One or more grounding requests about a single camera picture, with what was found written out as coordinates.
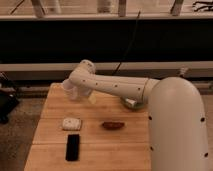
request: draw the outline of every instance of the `black dot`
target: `black dot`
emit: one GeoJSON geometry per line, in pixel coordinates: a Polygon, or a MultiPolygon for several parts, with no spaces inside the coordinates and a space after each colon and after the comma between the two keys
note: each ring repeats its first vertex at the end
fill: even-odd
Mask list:
{"type": "Polygon", "coordinates": [[[205,120],[206,119],[204,117],[200,119],[201,122],[205,122],[205,120]]]}

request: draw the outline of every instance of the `cable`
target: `cable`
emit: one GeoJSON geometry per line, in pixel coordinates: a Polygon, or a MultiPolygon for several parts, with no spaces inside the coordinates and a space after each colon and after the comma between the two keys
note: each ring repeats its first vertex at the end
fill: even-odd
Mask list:
{"type": "Polygon", "coordinates": [[[4,77],[4,79],[8,83],[10,83],[10,85],[13,87],[13,89],[15,90],[15,97],[17,97],[18,93],[20,92],[20,88],[16,85],[16,83],[14,83],[14,81],[12,81],[11,79],[9,79],[4,72],[0,72],[0,73],[4,77]]]}
{"type": "Polygon", "coordinates": [[[25,0],[21,0],[21,1],[15,6],[15,8],[10,12],[10,14],[13,14],[13,13],[18,9],[18,7],[20,7],[24,2],[25,2],[25,0]]]}
{"type": "Polygon", "coordinates": [[[122,64],[123,61],[126,59],[128,53],[129,53],[130,50],[132,49],[132,46],[133,46],[133,44],[134,44],[134,42],[135,42],[135,37],[136,37],[136,33],[137,33],[138,21],[139,21],[139,19],[140,19],[140,15],[141,15],[141,11],[138,12],[138,15],[137,15],[137,18],[136,18],[136,23],[135,23],[135,28],[134,28],[133,34],[132,34],[132,39],[130,40],[129,45],[128,45],[126,51],[124,52],[123,58],[121,58],[120,63],[118,64],[118,66],[116,67],[116,69],[113,71],[112,76],[115,75],[115,74],[118,72],[118,70],[119,70],[121,64],[122,64]]]}

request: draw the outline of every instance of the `wood grain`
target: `wood grain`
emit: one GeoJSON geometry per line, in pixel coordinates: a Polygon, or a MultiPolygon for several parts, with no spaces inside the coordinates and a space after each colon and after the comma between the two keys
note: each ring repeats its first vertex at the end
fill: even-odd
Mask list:
{"type": "Polygon", "coordinates": [[[94,92],[97,103],[70,101],[60,84],[52,84],[39,121],[25,171],[150,171],[148,114],[131,111],[118,97],[94,92]],[[64,117],[83,121],[80,131],[63,131],[64,117]],[[105,121],[125,122],[105,130],[105,121]],[[80,134],[80,158],[65,160],[68,134],[80,134]]]}
{"type": "Polygon", "coordinates": [[[25,171],[150,171],[148,144],[81,144],[75,162],[65,151],[64,144],[33,145],[25,171]]]}

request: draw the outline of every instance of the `floor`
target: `floor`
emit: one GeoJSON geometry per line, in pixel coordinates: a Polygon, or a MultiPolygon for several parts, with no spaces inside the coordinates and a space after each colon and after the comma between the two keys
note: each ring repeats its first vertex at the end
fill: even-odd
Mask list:
{"type": "MultiPolygon", "coordinates": [[[[213,171],[213,95],[203,95],[209,141],[209,164],[213,171]]],[[[0,125],[0,171],[23,171],[45,98],[20,99],[10,122],[0,125]]]]}

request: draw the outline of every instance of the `black wall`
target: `black wall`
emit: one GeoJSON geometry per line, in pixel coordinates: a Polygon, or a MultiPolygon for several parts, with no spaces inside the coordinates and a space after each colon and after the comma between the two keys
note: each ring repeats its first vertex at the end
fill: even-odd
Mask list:
{"type": "MultiPolygon", "coordinates": [[[[1,63],[120,61],[136,21],[1,21],[1,63]]],[[[213,20],[139,20],[125,61],[213,60],[213,20]]]]}

